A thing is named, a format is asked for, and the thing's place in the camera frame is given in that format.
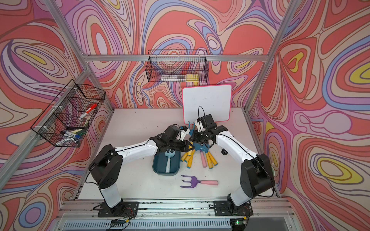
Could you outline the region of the red marker pen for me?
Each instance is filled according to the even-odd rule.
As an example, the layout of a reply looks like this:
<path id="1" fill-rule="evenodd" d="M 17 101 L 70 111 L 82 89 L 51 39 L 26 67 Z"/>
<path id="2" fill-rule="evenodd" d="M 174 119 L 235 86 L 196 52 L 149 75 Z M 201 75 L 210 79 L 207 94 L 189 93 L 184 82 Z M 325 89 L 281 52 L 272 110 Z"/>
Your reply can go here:
<path id="1" fill-rule="evenodd" d="M 83 119 L 85 118 L 88 114 L 90 114 L 92 111 L 94 111 L 97 107 L 97 104 L 92 104 L 87 110 L 85 113 L 83 113 L 82 115 L 79 116 L 79 119 Z"/>

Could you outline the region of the pink framed whiteboard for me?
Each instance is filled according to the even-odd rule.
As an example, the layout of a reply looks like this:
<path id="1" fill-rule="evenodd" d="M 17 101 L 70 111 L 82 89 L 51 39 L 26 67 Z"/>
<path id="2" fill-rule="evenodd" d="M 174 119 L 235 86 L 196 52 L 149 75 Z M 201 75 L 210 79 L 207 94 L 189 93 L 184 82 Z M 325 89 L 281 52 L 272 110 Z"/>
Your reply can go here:
<path id="1" fill-rule="evenodd" d="M 184 123 L 193 123 L 203 115 L 215 122 L 228 121 L 231 110 L 231 85 L 187 87 L 182 90 Z"/>

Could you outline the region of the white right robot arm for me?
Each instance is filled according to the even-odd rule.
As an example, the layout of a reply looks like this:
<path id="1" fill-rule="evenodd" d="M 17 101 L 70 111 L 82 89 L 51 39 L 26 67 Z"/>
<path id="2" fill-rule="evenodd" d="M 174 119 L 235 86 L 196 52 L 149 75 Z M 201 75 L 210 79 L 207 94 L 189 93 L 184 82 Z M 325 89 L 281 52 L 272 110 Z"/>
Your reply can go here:
<path id="1" fill-rule="evenodd" d="M 210 114 L 197 118 L 194 125 L 195 130 L 190 137 L 192 142 L 209 144 L 211 141 L 240 164 L 240 187 L 227 196 L 231 207 L 242 206 L 275 187 L 267 155 L 259 155 L 248 149 L 225 126 L 218 126 Z"/>

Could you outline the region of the dark teal storage box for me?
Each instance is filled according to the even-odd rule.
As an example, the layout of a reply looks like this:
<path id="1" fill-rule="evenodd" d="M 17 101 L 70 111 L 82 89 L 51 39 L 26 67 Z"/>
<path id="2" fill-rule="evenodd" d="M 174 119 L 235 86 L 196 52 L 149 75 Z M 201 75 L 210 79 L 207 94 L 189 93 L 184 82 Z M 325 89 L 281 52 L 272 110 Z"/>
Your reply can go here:
<path id="1" fill-rule="evenodd" d="M 174 176 L 180 169 L 181 152 L 162 152 L 153 159 L 152 169 L 158 175 Z"/>

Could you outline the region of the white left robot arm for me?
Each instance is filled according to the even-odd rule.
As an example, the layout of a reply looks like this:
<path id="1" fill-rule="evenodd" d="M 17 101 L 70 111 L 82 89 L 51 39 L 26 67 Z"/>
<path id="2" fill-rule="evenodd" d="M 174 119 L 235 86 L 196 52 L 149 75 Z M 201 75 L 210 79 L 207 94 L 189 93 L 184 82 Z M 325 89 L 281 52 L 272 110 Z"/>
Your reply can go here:
<path id="1" fill-rule="evenodd" d="M 109 208 L 122 202 L 117 182 L 121 168 L 133 161 L 155 156 L 167 151 L 186 153 L 194 149 L 186 136 L 190 133 L 187 126 L 170 125 L 164 132 L 148 140 L 124 147 L 105 145 L 94 158 L 88 171 Z"/>

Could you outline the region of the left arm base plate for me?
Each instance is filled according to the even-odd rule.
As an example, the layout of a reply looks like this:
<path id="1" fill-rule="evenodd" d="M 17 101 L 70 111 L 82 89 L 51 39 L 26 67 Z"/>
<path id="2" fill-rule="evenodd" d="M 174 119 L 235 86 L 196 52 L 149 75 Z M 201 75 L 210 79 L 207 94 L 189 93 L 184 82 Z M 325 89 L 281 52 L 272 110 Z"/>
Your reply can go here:
<path id="1" fill-rule="evenodd" d="M 98 209 L 98 217 L 113 218 L 113 217 L 129 217 L 135 218 L 138 213 L 139 202 L 119 202 L 115 207 L 110 208 L 104 201 Z"/>

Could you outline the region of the blue marker pen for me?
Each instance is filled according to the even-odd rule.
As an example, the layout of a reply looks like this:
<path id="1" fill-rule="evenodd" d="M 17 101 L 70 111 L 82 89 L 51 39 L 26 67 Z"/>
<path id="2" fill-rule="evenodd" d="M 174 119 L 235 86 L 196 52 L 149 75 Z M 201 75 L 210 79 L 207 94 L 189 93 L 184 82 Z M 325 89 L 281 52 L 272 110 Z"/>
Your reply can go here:
<path id="1" fill-rule="evenodd" d="M 75 133 L 72 133 L 72 132 L 69 132 L 69 131 L 61 131 L 60 134 L 62 134 L 63 136 L 66 136 L 66 137 L 69 137 L 69 138 L 72 138 L 72 139 L 81 139 L 82 137 L 78 134 L 75 134 Z"/>

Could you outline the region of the teal rake yellow handle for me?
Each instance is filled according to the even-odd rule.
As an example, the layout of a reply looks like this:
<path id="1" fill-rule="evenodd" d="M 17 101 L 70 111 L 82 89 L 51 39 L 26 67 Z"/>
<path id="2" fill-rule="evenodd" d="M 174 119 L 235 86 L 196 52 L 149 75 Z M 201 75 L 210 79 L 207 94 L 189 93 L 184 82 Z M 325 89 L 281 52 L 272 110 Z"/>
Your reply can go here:
<path id="1" fill-rule="evenodd" d="M 188 162 L 189 159 L 192 157 L 192 153 L 193 151 L 190 150 L 189 152 L 185 153 L 182 157 L 181 157 L 181 161 L 182 162 Z"/>
<path id="2" fill-rule="evenodd" d="M 194 124 L 191 124 L 190 121 L 188 122 L 188 126 L 181 126 L 180 131 L 180 141 L 183 141 L 187 135 L 192 136 L 194 133 L 195 127 Z"/>
<path id="3" fill-rule="evenodd" d="M 187 168 L 191 168 L 194 154 L 195 154 L 195 150 L 192 150 L 191 154 L 186 157 Z"/>

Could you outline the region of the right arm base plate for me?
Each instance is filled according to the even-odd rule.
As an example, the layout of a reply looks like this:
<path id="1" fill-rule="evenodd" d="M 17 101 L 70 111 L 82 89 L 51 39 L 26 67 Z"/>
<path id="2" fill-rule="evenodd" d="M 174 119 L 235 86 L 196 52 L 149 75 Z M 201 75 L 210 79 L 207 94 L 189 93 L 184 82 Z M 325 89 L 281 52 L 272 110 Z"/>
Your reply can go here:
<path id="1" fill-rule="evenodd" d="M 243 216 L 250 217 L 253 215 L 253 209 L 250 202 L 246 202 L 240 206 L 235 206 L 232 201 L 216 200 L 211 208 L 216 216 Z"/>

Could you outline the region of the yellow eraser in basket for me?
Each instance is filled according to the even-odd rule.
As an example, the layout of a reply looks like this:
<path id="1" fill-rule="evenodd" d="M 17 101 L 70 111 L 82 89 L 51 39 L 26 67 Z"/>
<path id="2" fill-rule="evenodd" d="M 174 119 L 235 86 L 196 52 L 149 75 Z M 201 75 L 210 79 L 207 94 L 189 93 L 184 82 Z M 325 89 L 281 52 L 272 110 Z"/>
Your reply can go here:
<path id="1" fill-rule="evenodd" d="M 187 74 L 186 82 L 192 82 L 192 83 L 199 82 L 199 75 L 198 74 Z"/>

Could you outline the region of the light blue rake white handle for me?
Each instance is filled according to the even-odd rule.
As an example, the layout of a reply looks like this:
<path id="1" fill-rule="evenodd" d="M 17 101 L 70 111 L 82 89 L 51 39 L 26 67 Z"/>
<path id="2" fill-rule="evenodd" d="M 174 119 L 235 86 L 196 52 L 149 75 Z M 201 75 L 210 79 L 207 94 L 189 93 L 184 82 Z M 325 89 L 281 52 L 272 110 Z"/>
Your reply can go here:
<path id="1" fill-rule="evenodd" d="M 175 155 L 175 152 L 169 152 L 169 151 L 167 151 L 165 153 L 165 156 L 167 157 L 167 164 L 166 164 L 165 173 L 169 173 L 170 172 L 171 158 L 174 157 L 174 155 Z"/>

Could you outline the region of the green circuit board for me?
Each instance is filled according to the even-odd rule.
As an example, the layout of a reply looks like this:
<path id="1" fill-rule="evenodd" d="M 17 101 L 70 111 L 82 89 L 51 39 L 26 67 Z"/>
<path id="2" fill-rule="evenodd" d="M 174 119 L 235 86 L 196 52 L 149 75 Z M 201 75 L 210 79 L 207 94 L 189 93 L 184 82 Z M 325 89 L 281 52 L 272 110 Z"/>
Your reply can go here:
<path id="1" fill-rule="evenodd" d="M 114 219 L 110 223 L 110 227 L 123 227 L 126 223 L 129 223 L 129 219 Z"/>

